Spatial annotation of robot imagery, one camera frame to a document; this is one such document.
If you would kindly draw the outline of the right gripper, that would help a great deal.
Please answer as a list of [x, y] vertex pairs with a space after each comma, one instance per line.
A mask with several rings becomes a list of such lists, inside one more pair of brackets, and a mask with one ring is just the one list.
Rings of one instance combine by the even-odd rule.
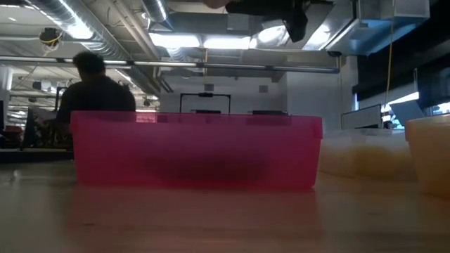
[[281, 15], [281, 19], [289, 34], [292, 43], [302, 41], [306, 34], [308, 18], [305, 14], [305, 3], [303, 0], [240, 0], [230, 1], [225, 5], [228, 13], [245, 15]]

